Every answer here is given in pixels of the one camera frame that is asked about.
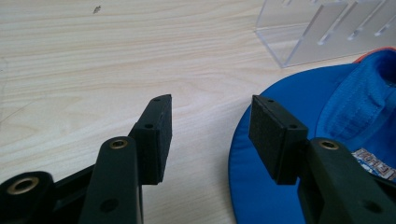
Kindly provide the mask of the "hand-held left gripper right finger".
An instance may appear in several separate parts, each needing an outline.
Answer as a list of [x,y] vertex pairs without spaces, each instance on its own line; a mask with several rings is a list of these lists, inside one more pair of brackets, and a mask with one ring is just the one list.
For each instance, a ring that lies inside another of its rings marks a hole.
[[307,127],[281,104],[260,95],[252,96],[248,137],[278,185],[296,183],[299,150],[304,147],[307,134]]

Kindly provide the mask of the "clear acrylic rack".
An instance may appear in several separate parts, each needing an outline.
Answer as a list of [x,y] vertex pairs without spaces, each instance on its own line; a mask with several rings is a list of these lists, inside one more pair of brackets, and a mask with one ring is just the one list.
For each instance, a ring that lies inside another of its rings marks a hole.
[[255,33],[281,67],[396,48],[396,0],[264,0]]

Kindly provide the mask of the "blue cap with orange trim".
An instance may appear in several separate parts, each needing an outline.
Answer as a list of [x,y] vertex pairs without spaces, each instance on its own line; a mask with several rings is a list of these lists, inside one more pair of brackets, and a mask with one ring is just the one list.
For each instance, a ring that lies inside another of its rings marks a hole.
[[248,137],[233,135],[229,185],[238,224],[396,224],[396,49],[303,71],[260,96],[308,129],[294,185],[278,185]]

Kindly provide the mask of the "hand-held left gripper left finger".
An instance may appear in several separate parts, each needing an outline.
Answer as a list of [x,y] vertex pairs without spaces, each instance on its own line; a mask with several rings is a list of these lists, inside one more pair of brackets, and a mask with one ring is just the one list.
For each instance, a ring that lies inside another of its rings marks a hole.
[[151,99],[129,135],[136,141],[141,184],[158,185],[172,140],[172,96]]

